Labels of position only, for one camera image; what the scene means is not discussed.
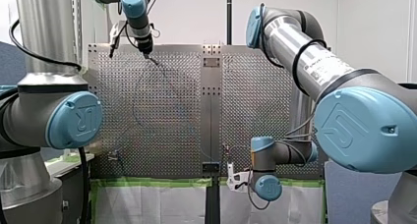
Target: wire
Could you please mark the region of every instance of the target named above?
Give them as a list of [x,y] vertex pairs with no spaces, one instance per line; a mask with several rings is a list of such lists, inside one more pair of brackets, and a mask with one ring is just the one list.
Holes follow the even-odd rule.
[[270,202],[268,201],[268,203],[264,206],[264,207],[259,207],[257,206],[254,201],[252,200],[252,196],[251,196],[251,176],[253,174],[253,170],[252,170],[252,166],[249,167],[249,174],[248,174],[248,197],[249,197],[249,201],[251,202],[251,204],[260,211],[263,211],[265,209],[267,209],[269,207]]
[[57,65],[65,65],[65,66],[71,66],[76,68],[78,71],[80,71],[82,69],[81,65],[77,64],[77,63],[73,63],[73,62],[64,62],[64,61],[58,61],[58,60],[53,60],[53,59],[49,59],[46,58],[44,56],[38,55],[28,49],[26,49],[21,43],[19,43],[19,41],[15,38],[15,29],[16,27],[19,25],[20,21],[16,20],[12,26],[9,29],[9,36],[10,39],[12,40],[12,42],[16,45],[16,47],[18,47],[21,51],[23,51],[25,54],[29,55],[30,57],[33,57],[35,59],[41,60],[43,62],[46,63],[50,63],[50,64],[57,64]]
[[307,44],[301,46],[300,50],[298,51],[298,53],[294,57],[294,62],[292,63],[292,71],[291,71],[292,72],[292,79],[294,80],[294,83],[297,85],[298,89],[300,89],[300,91],[303,92],[305,95],[309,95],[309,94],[301,86],[301,83],[298,79],[298,73],[297,73],[298,62],[300,61],[301,55],[304,53],[304,51],[306,51],[307,48],[309,48],[313,44],[317,44],[317,43],[321,44],[324,48],[328,48],[328,45],[322,39],[310,40],[309,42],[307,42]]
[[[157,60],[155,60],[155,59],[153,59],[152,57],[150,57],[150,56],[148,56],[148,55],[145,55],[145,58],[146,59],[148,59],[148,60],[150,60],[151,62],[153,62],[154,64],[155,64],[155,66],[156,67],[162,67],[162,70],[164,70],[164,67],[163,67],[163,65],[162,64],[160,64]],[[176,92],[176,90],[175,90],[175,86],[169,81],[169,79],[168,79],[168,77],[165,75],[165,73],[162,71],[162,75],[164,76],[164,78],[167,80],[167,82],[169,83],[169,85],[171,86],[171,90],[172,90],[172,92],[176,95],[176,97],[178,98],[178,101],[179,101],[179,104],[180,104],[180,107],[179,107],[179,111],[180,111],[180,113],[183,115],[183,116],[185,116],[185,107],[184,107],[184,104],[182,103],[182,101],[181,101],[181,98],[180,98],[180,96],[179,96],[179,94]],[[196,132],[195,132],[195,130],[193,129],[193,127],[192,127],[192,125],[191,125],[191,123],[188,123],[188,128],[189,128],[189,130],[191,131],[191,133],[193,134],[193,135],[196,135]],[[204,156],[204,157],[206,157],[207,159],[209,159],[210,161],[212,161],[212,157],[211,156],[209,156],[209,155],[207,155],[204,151],[203,151],[203,148],[200,146],[200,153]]]
[[150,10],[152,9],[153,5],[155,4],[156,0],[153,0],[152,4],[149,6],[148,14],[150,13]]
[[80,224],[87,224],[89,211],[89,166],[87,165],[86,152],[83,147],[79,148],[79,154],[83,171],[83,209],[81,211]]
[[265,42],[266,42],[266,36],[265,36],[265,30],[264,30],[264,8],[265,8],[265,4],[264,3],[262,3],[261,4],[261,7],[260,7],[260,19],[261,19],[261,23],[260,23],[260,25],[261,25],[261,43],[262,43],[262,48],[263,48],[263,50],[264,50],[264,54],[265,54],[265,57],[267,57],[267,59],[268,59],[268,61],[270,62],[270,63],[272,63],[275,67],[278,67],[278,68],[281,68],[281,69],[283,69],[284,68],[284,66],[282,66],[282,65],[280,65],[280,64],[277,64],[277,63],[275,63],[269,56],[268,56],[268,52],[267,52],[267,47],[266,47],[266,45],[265,45]]
[[0,94],[0,101],[3,99],[6,99],[8,97],[13,96],[14,94],[18,93],[18,89],[16,87],[13,87],[11,89],[8,89]]
[[290,143],[290,142],[294,142],[293,140],[277,140],[277,142],[283,143],[283,144],[287,145],[289,148],[292,148],[303,159],[303,164],[302,165],[294,164],[294,166],[296,166],[296,167],[305,167],[307,165],[307,159],[304,156],[304,154],[298,148],[296,148],[294,145],[292,145]]

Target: light blue joint cap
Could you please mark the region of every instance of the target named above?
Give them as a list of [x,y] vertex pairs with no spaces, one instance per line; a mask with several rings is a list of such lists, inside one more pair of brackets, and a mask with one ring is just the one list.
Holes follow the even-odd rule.
[[260,137],[251,139],[251,148],[253,152],[259,152],[270,146],[273,146],[274,140],[272,137]]
[[18,87],[18,86],[17,85],[11,85],[11,84],[0,85],[0,93],[2,93],[4,91],[7,91],[9,89],[12,89],[12,88],[16,88],[16,87]]
[[97,96],[88,91],[73,93],[49,118],[46,141],[57,149],[85,146],[98,133],[101,121],[102,109]]
[[128,19],[136,19],[147,11],[146,0],[121,0],[123,12]]
[[323,151],[354,171],[391,174],[417,164],[417,116],[390,94],[347,87],[327,95],[315,117]]
[[255,192],[266,201],[275,201],[282,194],[282,185],[273,175],[264,175],[255,184]]
[[259,48],[261,33],[261,8],[255,8],[251,12],[246,26],[246,45],[249,48]]
[[312,142],[312,154],[310,155],[309,159],[307,160],[308,163],[315,162],[319,157],[319,151],[317,146],[314,142]]

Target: pegboard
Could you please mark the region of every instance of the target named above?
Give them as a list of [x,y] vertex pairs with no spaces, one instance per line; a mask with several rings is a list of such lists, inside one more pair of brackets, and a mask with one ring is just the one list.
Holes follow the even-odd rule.
[[[292,78],[286,70],[268,62],[264,53],[243,46],[223,46],[223,98],[221,117],[222,160],[228,158],[235,171],[251,164],[250,142],[253,137],[269,136],[283,139],[289,130]],[[322,179],[326,155],[303,168],[279,165],[279,177]],[[226,175],[226,166],[222,174]]]
[[122,45],[89,47],[89,85],[103,105],[96,178],[201,177],[201,46],[160,46],[146,60]]
[[[244,46],[210,51],[203,45],[155,46],[152,57],[161,63],[157,67],[129,45],[120,46],[112,59],[107,44],[89,47],[86,79],[104,110],[100,135],[90,147],[97,154],[93,177],[198,178],[202,161],[207,161],[202,154],[209,151],[212,156],[215,150],[214,161],[224,163],[226,146],[232,147],[230,158],[238,172],[250,164],[252,137],[283,138],[289,125],[289,74],[271,65],[261,51]],[[214,127],[202,118],[205,102],[213,104],[204,70],[210,60],[219,62],[212,68],[219,68],[220,80],[212,85],[221,87],[215,88],[220,100],[214,103],[220,110],[210,111],[218,114],[218,140],[212,140],[211,132],[208,141]],[[278,166],[278,174],[320,179],[323,155],[304,168]]]

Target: hose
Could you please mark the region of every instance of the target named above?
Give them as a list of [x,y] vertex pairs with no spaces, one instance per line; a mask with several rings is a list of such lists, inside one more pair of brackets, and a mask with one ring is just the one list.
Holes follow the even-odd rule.
[[87,216],[89,213],[89,167],[87,165],[87,157],[84,148],[79,148],[81,158],[81,167],[83,172],[83,208],[81,211],[80,224],[87,224]]

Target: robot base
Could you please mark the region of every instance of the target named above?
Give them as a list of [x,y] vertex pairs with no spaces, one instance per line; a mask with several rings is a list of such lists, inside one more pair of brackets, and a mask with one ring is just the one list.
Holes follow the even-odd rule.
[[62,183],[50,178],[39,152],[1,159],[0,172],[8,224],[62,223]]
[[371,224],[417,224],[417,176],[403,173],[388,201],[372,207]]

